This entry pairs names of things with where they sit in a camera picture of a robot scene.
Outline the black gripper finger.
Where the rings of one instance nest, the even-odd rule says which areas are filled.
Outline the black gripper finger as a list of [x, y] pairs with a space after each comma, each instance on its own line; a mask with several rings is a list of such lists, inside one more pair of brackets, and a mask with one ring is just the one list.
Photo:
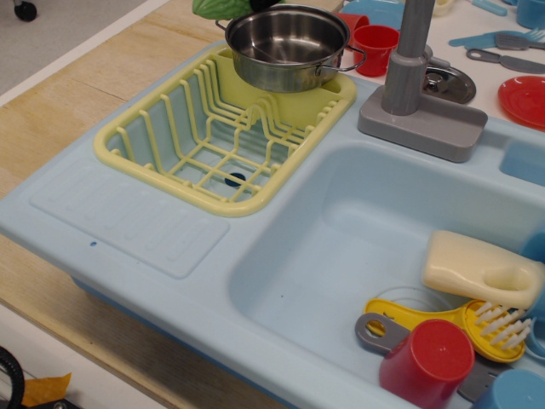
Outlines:
[[281, 3], [284, 0], [250, 0], [250, 7], [253, 12], [261, 12]]

